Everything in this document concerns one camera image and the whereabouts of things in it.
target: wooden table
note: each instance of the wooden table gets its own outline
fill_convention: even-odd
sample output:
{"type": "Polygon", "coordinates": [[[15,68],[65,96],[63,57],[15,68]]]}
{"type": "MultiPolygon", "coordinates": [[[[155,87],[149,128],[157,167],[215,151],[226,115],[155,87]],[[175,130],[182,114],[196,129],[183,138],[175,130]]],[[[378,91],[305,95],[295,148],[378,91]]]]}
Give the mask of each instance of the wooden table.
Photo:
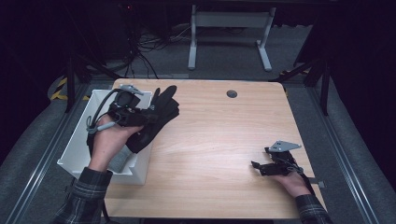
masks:
{"type": "MultiPolygon", "coordinates": [[[[180,115],[156,136],[144,186],[110,185],[113,217],[296,218],[294,200],[250,161],[276,140],[303,145],[291,154],[314,177],[304,144],[278,83],[119,79],[141,91],[177,86],[180,115]],[[226,92],[237,92],[235,98],[226,92]]],[[[318,186],[313,186],[323,203],[318,186]]]]}

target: dark background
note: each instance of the dark background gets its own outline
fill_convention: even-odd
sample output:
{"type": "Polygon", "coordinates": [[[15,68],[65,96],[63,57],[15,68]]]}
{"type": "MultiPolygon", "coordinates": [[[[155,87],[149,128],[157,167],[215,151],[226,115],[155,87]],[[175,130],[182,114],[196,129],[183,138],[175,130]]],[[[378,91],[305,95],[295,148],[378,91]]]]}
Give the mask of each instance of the dark background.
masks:
{"type": "MultiPolygon", "coordinates": [[[[99,63],[125,57],[128,43],[125,33],[120,31],[123,24],[120,13],[108,6],[111,4],[116,3],[103,1],[90,5],[89,1],[67,1],[67,7],[62,1],[48,0],[0,3],[3,111],[0,162],[50,103],[49,86],[63,74],[71,55],[86,55],[99,63]]],[[[315,24],[298,62],[323,56],[329,59],[342,101],[395,188],[394,5],[366,0],[336,10],[279,7],[274,25],[315,24]]],[[[181,6],[136,9],[136,19],[163,38],[172,25],[186,22],[190,13],[190,7],[181,6]]]]}

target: white box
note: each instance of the white box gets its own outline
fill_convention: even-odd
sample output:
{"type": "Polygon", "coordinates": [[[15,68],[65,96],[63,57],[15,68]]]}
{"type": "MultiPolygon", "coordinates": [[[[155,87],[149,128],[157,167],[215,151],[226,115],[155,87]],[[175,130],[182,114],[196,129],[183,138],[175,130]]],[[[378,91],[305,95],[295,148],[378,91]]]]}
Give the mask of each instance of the white box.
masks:
{"type": "MultiPolygon", "coordinates": [[[[78,122],[78,125],[70,138],[69,143],[64,150],[64,154],[58,160],[58,164],[62,166],[68,173],[75,178],[79,178],[84,167],[88,166],[91,156],[87,146],[87,118],[93,118],[99,105],[110,91],[93,90],[90,101],[85,107],[84,112],[78,122]]],[[[99,115],[104,114],[108,110],[108,106],[114,101],[116,93],[113,93],[106,103],[99,115]]],[[[141,99],[137,105],[139,108],[147,108],[151,101],[152,92],[144,91],[144,95],[136,95],[141,99]]],[[[128,157],[127,162],[121,173],[114,173],[111,178],[111,183],[129,184],[129,185],[144,185],[146,182],[147,170],[149,167],[149,156],[151,152],[152,142],[141,150],[139,153],[132,153],[128,157]]]]}

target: gray carpet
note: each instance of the gray carpet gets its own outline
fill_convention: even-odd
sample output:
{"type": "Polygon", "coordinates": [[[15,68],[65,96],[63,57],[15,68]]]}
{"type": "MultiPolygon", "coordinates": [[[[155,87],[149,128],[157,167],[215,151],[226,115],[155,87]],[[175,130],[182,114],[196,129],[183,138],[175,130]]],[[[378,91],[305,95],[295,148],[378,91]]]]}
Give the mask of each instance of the gray carpet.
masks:
{"type": "MultiPolygon", "coordinates": [[[[270,73],[264,72],[259,52],[254,40],[260,39],[260,31],[246,30],[240,35],[231,35],[221,30],[205,30],[198,38],[196,69],[187,68],[189,46],[188,40],[181,40],[161,50],[153,50],[144,55],[149,59],[160,78],[189,78],[189,79],[238,79],[265,81],[278,76],[282,70],[292,69],[292,64],[301,45],[304,43],[309,27],[273,28],[268,42],[267,52],[273,66],[270,73]]],[[[132,63],[134,76],[146,78],[147,68],[140,59],[132,63]]],[[[323,126],[322,116],[316,110],[316,102],[311,98],[314,92],[320,90],[320,83],[312,91],[306,89],[302,83],[304,76],[300,75],[284,83],[289,94],[290,107],[296,119],[305,148],[311,160],[318,180],[324,181],[326,188],[321,189],[327,209],[334,223],[365,223],[355,195],[351,192],[349,180],[345,178],[343,170],[336,157],[332,141],[323,126]]],[[[58,84],[54,80],[49,95],[58,84]]],[[[82,94],[90,94],[92,89],[108,89],[112,81],[104,76],[94,76],[91,84],[77,82],[77,88],[82,94]]],[[[49,166],[41,171],[43,178],[36,184],[37,189],[25,194],[29,197],[24,202],[28,206],[21,210],[16,223],[48,223],[54,213],[64,202],[65,186],[72,181],[63,168],[56,164],[61,158],[64,148],[79,116],[87,101],[78,101],[75,111],[65,114],[66,102],[54,100],[50,106],[29,126],[14,146],[11,153],[0,168],[0,223],[6,223],[18,199],[23,194],[25,186],[33,175],[40,160],[48,154],[52,136],[59,128],[60,122],[68,118],[64,132],[59,138],[56,148],[49,160],[49,166]]],[[[373,223],[396,222],[396,195],[387,179],[378,169],[364,142],[361,140],[354,124],[348,116],[345,107],[338,98],[334,85],[331,85],[329,95],[329,120],[336,131],[343,150],[352,164],[361,187],[366,192],[377,221],[373,223]]],[[[115,218],[122,223],[137,223],[135,218],[115,218]]],[[[299,220],[276,220],[275,223],[300,223],[299,220]]]]}

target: plaid shirt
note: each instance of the plaid shirt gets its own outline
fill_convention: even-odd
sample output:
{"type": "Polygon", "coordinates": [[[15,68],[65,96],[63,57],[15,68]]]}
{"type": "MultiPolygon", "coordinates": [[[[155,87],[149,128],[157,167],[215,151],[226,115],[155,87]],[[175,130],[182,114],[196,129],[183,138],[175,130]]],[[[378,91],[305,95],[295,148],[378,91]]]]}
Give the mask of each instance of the plaid shirt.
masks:
{"type": "MultiPolygon", "coordinates": [[[[107,187],[113,174],[83,170],[81,177],[73,187],[67,203],[57,212],[54,223],[99,224],[107,187]]],[[[329,215],[314,195],[302,195],[296,198],[301,221],[304,224],[332,223],[329,215]]]]}
{"type": "Polygon", "coordinates": [[[56,213],[54,223],[100,223],[102,206],[113,173],[84,168],[70,198],[56,213]]]}

